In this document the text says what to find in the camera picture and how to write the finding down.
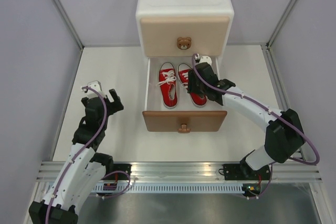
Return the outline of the red sneaker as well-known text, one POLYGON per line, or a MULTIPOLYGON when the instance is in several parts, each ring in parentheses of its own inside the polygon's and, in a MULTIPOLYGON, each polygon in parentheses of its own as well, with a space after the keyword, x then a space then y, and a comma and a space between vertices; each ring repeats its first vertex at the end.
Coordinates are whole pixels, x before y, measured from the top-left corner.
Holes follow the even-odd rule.
MULTIPOLYGON (((188 91, 188 83, 189 83, 189 79, 188 79, 188 73, 191 70, 191 67, 186 64, 186 63, 181 63, 178 65, 177 67, 177 74, 178 74, 178 78, 179 81, 181 83, 181 86, 188 91)), ((207 103, 207 98, 204 95, 199 95, 196 93, 188 93, 192 103, 197 106, 197 107, 204 107, 207 103)))
POLYGON ((165 62, 159 69, 157 86, 160 88, 163 104, 168 109, 177 106, 176 81, 177 75, 173 64, 165 62))

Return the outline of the brown bear knob top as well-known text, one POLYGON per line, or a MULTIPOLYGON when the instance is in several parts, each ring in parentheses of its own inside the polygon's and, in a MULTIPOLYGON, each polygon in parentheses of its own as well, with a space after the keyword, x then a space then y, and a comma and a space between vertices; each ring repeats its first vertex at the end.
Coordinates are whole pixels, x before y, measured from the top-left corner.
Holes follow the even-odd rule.
POLYGON ((179 37, 176 45, 180 50, 188 50, 192 45, 192 39, 190 37, 179 37))

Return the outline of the bear knob bottom drawer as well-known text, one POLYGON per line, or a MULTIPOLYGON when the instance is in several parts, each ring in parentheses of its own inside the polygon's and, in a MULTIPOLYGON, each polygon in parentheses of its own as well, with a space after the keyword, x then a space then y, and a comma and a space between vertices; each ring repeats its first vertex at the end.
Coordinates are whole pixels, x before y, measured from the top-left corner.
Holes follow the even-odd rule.
POLYGON ((187 126, 187 124, 181 124, 181 126, 177 129, 179 133, 190 133, 191 129, 187 126))

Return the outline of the brown bottom drawer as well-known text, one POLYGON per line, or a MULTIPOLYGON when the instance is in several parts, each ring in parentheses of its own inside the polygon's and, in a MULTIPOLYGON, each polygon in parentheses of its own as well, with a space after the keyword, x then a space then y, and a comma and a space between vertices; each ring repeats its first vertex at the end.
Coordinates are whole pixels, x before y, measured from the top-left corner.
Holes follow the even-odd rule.
POLYGON ((181 124, 187 124, 191 132, 217 132, 227 111, 219 104, 207 100, 204 107, 195 106, 178 79, 177 67, 186 63, 192 67, 191 57, 159 57, 148 59, 148 72, 144 111, 142 112, 149 132, 178 132, 181 124), (176 75, 177 106, 168 109, 163 104, 160 88, 157 86, 158 73, 165 62, 173 64, 176 75))

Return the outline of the beige top drawer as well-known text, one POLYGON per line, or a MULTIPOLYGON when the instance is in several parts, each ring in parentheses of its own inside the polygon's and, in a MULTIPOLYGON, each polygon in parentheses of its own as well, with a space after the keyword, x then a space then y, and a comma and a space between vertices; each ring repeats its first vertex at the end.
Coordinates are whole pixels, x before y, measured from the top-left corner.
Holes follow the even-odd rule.
POLYGON ((147 57, 184 57, 194 53, 219 56, 226 43, 228 16, 143 17, 140 19, 142 48, 147 57), (180 50, 179 37, 192 45, 180 50))

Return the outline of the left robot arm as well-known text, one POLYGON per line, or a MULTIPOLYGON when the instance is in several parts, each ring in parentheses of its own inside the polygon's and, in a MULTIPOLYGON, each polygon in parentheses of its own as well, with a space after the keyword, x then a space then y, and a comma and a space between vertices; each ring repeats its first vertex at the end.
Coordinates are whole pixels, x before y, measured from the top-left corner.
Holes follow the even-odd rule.
POLYGON ((110 155, 99 153, 109 116, 124 109, 114 89, 113 100, 99 84, 82 87, 86 97, 81 102, 85 115, 76 129, 69 156, 56 180, 41 201, 33 201, 28 213, 32 223, 77 223, 81 208, 94 186, 114 176, 110 155))

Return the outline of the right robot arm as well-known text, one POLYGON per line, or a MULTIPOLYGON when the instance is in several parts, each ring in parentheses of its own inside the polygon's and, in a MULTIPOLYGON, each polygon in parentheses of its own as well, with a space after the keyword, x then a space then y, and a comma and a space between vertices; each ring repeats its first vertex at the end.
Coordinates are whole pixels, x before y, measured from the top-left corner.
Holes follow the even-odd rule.
POLYGON ((233 82, 218 79, 208 63, 196 64, 188 71, 187 91, 239 112, 264 131, 264 145, 239 162, 239 172, 245 179, 254 178, 271 163, 284 163, 304 144, 297 112, 281 111, 248 98, 233 82))

